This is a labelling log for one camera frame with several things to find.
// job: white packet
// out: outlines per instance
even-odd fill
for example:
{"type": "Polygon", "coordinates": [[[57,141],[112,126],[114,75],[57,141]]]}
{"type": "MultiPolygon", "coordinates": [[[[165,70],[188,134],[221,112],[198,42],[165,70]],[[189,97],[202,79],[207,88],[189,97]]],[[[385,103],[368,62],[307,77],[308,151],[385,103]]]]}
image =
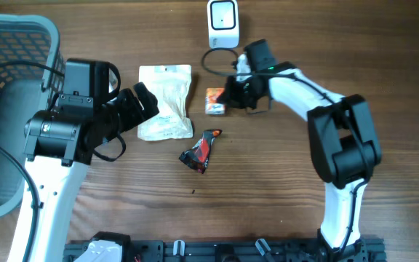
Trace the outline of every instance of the white packet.
{"type": "Polygon", "coordinates": [[[159,108],[158,115],[138,126],[138,138],[145,141],[192,138],[192,124],[185,112],[191,66],[141,66],[138,81],[156,96],[159,108]]]}

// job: brown tabletop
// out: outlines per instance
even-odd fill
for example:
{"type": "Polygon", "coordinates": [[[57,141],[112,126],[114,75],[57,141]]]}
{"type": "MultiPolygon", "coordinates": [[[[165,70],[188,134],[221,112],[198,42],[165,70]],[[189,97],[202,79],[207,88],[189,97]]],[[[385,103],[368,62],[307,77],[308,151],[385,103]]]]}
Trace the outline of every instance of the brown tabletop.
{"type": "MultiPolygon", "coordinates": [[[[68,240],[97,231],[165,241],[316,235],[324,186],[311,164],[306,123],[278,103],[255,116],[204,114],[206,88],[225,82],[199,65],[209,49],[205,1],[7,5],[0,13],[48,17],[64,58],[111,61],[123,87],[138,81],[139,66],[192,66],[194,138],[147,143],[134,129],[124,134],[119,161],[94,157],[68,240]],[[209,128],[223,135],[200,175],[177,158],[209,128]]],[[[240,47],[267,39],[279,61],[333,92],[367,99],[383,161],[365,191],[360,231],[384,238],[390,261],[419,261],[419,1],[240,1],[239,14],[240,47]]],[[[232,60],[219,54],[208,63],[230,70],[232,60]]],[[[112,156],[120,145],[100,150],[112,156]]],[[[0,261],[18,213],[0,219],[0,261]]]]}

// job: orange box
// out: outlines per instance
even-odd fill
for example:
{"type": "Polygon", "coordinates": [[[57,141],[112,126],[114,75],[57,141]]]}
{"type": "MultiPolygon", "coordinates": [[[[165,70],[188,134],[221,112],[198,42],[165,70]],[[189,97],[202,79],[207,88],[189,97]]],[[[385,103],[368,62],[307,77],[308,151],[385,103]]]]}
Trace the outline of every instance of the orange box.
{"type": "Polygon", "coordinates": [[[206,114],[224,114],[226,106],[216,102],[217,98],[224,92],[224,88],[207,88],[206,106],[204,112],[206,114]]]}

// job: plastic basket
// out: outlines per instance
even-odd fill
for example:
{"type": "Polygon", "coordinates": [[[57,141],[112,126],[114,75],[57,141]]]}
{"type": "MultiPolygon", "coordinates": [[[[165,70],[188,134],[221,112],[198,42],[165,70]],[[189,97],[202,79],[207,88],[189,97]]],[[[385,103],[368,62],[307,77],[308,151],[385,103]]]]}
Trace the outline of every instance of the plastic basket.
{"type": "MultiPolygon", "coordinates": [[[[51,20],[37,15],[0,15],[0,63],[29,60],[64,71],[60,36],[51,20]]],[[[39,68],[14,65],[0,69],[0,146],[25,162],[25,123],[46,109],[63,80],[39,68]]],[[[0,217],[17,207],[24,180],[0,154],[0,217]]]]}

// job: black and red wrapper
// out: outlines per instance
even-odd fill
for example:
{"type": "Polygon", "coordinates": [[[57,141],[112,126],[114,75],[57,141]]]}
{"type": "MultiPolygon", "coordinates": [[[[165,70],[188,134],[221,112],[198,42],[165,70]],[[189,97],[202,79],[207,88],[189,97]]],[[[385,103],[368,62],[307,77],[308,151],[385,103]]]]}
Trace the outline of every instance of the black and red wrapper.
{"type": "Polygon", "coordinates": [[[208,167],[211,145],[216,137],[218,137],[222,132],[222,130],[203,131],[203,137],[198,140],[193,148],[184,151],[180,155],[179,160],[191,169],[203,174],[208,167]]]}

